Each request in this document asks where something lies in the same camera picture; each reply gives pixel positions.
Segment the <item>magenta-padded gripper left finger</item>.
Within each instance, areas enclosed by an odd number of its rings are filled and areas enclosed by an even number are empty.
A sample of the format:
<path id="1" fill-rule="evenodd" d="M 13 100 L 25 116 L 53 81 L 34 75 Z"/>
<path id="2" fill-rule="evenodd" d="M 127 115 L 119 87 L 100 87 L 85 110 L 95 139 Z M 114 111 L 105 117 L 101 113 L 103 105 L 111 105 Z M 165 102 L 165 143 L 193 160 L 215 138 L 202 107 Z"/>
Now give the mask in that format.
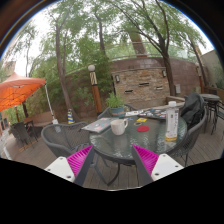
<path id="1" fill-rule="evenodd" d="M 69 157 L 58 157 L 46 171 L 82 186 L 93 157 L 94 147 L 90 145 Z"/>

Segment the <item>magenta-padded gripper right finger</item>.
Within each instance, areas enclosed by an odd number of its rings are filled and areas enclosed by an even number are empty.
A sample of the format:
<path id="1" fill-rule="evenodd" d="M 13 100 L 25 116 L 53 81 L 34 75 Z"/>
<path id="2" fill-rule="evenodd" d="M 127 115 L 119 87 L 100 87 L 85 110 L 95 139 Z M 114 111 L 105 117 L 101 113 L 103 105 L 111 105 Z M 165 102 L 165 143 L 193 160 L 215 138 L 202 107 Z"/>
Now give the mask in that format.
<path id="1" fill-rule="evenodd" d="M 143 186 L 183 169 L 169 155 L 158 155 L 138 145 L 132 145 L 132 156 Z"/>

